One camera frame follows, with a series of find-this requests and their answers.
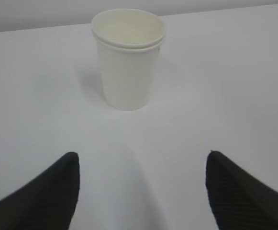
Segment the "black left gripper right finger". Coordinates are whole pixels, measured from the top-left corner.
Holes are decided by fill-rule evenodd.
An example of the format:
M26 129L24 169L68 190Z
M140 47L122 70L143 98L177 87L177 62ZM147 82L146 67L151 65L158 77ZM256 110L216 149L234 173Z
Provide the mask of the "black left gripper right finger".
M221 230L278 230L278 192L219 151L206 162L208 200Z

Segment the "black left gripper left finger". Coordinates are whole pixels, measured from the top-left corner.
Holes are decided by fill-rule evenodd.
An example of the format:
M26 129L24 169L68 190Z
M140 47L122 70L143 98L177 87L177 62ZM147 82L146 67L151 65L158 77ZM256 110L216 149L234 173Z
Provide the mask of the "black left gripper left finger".
M79 157L68 152L0 200L0 230L67 230L80 189Z

